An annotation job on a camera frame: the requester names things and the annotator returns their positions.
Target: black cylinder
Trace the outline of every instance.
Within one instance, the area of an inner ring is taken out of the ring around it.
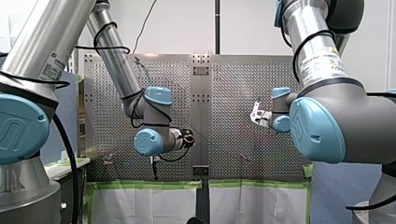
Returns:
[[[358,30],[364,13],[364,0],[332,0],[327,25],[337,34]]]
[[[216,54],[220,54],[220,0],[215,0]]]

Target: black cable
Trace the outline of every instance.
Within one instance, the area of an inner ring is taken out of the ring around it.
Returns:
[[[116,29],[119,28],[119,26],[117,25],[117,23],[114,22],[114,21],[111,21],[111,22],[106,23],[105,25],[103,25],[103,26],[100,28],[100,30],[98,31],[98,33],[96,33],[95,37],[93,38],[93,46],[94,46],[94,47],[97,47],[97,46],[98,46],[100,35],[101,35],[102,32],[103,32],[108,26],[110,26],[110,25],[116,27]]]
[[[280,33],[282,34],[282,38],[285,41],[286,45],[291,48],[291,43],[289,42],[289,40],[286,38],[286,35],[285,35],[285,28],[283,27],[282,19],[280,20]]]
[[[333,31],[331,31],[331,30],[321,30],[321,31],[318,31],[318,32],[316,32],[316,33],[314,33],[314,34],[312,34],[312,35],[309,35],[309,36],[298,46],[297,50],[296,50],[295,53],[294,53],[294,56],[293,56],[293,63],[292,63],[292,66],[293,66],[293,74],[294,74],[294,77],[296,78],[297,82],[299,82],[299,83],[300,83],[300,79],[298,78],[298,75],[297,75],[297,60],[298,60],[298,56],[299,56],[301,50],[303,49],[303,47],[306,45],[306,43],[308,43],[309,41],[311,41],[312,39],[314,39],[315,37],[320,36],[320,35],[330,35],[333,39],[335,39],[335,32],[333,32]]]
[[[367,92],[368,96],[383,96],[383,97],[392,97],[396,98],[396,93],[392,92]]]
[[[155,4],[157,3],[157,1],[158,1],[158,0],[154,0],[154,1],[152,2],[152,4],[151,4],[151,8],[150,8],[149,11],[148,11],[148,15],[146,16],[145,21],[143,22],[142,29],[140,30],[140,34],[137,36],[136,43],[134,44],[134,51],[132,52],[132,54],[134,54],[134,53],[136,52],[136,49],[137,49],[137,45],[138,45],[138,43],[139,43],[140,36],[142,36],[143,31],[145,30],[146,22],[148,21],[149,15],[151,14],[151,11],[152,11],[152,9],[154,8],[154,6],[155,6]]]
[[[390,203],[396,202],[396,194],[391,196],[390,198],[387,198],[386,200],[380,202],[380,203],[374,203],[370,204],[368,206],[363,206],[363,207],[355,207],[355,206],[347,206],[346,210],[350,211],[369,211],[369,210],[374,210],[383,206],[386,206]]]
[[[69,138],[67,137],[66,130],[62,125],[61,120],[59,119],[57,114],[54,114],[53,121],[55,122],[56,127],[58,128],[59,134],[64,141],[64,146],[66,148],[67,156],[70,160],[70,167],[72,169],[72,178],[73,178],[73,213],[72,213],[72,224],[78,224],[78,169],[76,158],[74,156],[72,145],[70,144]]]
[[[136,114],[137,105],[139,104],[140,99],[145,94],[145,89],[142,89],[140,92],[138,92],[138,94],[139,94],[139,96],[136,99],[136,102],[134,103],[134,110],[132,111],[132,116],[131,116],[131,124],[132,124],[132,127],[135,128],[135,129],[138,129],[138,128],[142,127],[143,124],[144,124],[144,123],[141,123],[139,125],[134,125],[134,115],[137,115]]]
[[[11,78],[11,79],[30,81],[30,82],[34,82],[34,83],[59,85],[56,87],[56,89],[61,89],[61,88],[70,86],[70,82],[67,82],[67,81],[47,81],[47,80],[41,80],[41,79],[31,78],[31,77],[18,77],[18,76],[11,75],[10,73],[4,72],[4,71],[0,71],[0,75],[2,75],[3,77]]]
[[[96,33],[95,37],[93,38],[93,47],[86,47],[86,46],[75,46],[76,49],[94,49],[96,50],[96,53],[99,53],[99,49],[125,49],[126,50],[126,54],[130,54],[131,50],[125,46],[113,46],[113,47],[97,47],[98,43],[99,43],[99,38],[102,34],[102,32],[109,26],[114,26],[116,27],[116,29],[119,27],[114,21],[111,21],[109,23],[106,23],[105,25],[103,25],[100,30],[98,31],[98,33]]]
[[[166,159],[166,158],[163,157],[162,155],[159,155],[158,157],[160,157],[161,160],[167,161],[167,162],[181,161],[184,157],[186,157],[186,155],[187,155],[187,153],[189,153],[189,151],[190,151],[190,148],[188,147],[188,148],[186,149],[186,151],[183,153],[183,155],[181,155],[179,158],[174,159],[174,160]]]
[[[99,50],[99,49],[125,49],[126,50],[126,54],[131,53],[131,50],[127,47],[124,46],[116,46],[116,47],[85,47],[85,46],[75,46],[76,49],[95,49],[95,50]]]

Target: robotic arm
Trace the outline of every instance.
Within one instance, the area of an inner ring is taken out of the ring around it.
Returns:
[[[396,104],[367,96],[363,85],[347,76],[340,58],[347,37],[359,27],[363,1],[282,4],[277,24],[290,36],[293,70],[302,90],[274,89],[268,126],[290,131],[294,145],[312,161],[396,161]]]
[[[88,20],[96,47],[122,46],[117,24],[111,19],[107,0],[97,1]],[[162,87],[143,90],[124,50],[99,49],[108,73],[131,119],[143,119],[144,127],[134,138],[134,148],[143,156],[157,156],[193,146],[192,131],[170,128],[171,91]]]

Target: metal pole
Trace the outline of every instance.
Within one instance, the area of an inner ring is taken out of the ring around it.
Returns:
[[[216,54],[220,54],[220,0],[215,0]]]

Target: green tape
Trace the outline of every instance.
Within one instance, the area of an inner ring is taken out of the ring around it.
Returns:
[[[311,223],[311,200],[312,200],[312,184],[310,183],[306,191],[306,224]]]
[[[210,180],[209,187],[212,189],[240,188],[240,187],[261,187],[271,189],[308,189],[311,185],[307,182],[276,182],[276,181],[255,181],[255,180]]]
[[[99,189],[199,189],[201,181],[149,182],[140,180],[116,180],[111,182],[91,182],[89,188]]]
[[[311,178],[314,172],[314,164],[303,165],[305,178]]]
[[[88,160],[87,158],[77,158],[76,159],[76,164],[79,165],[79,164],[81,164],[81,163],[83,163],[84,161],[87,161],[87,160]],[[49,167],[49,166],[53,166],[53,165],[70,166],[70,161],[65,161],[65,162],[62,162],[62,163],[51,162],[51,163],[46,164],[45,166]]]

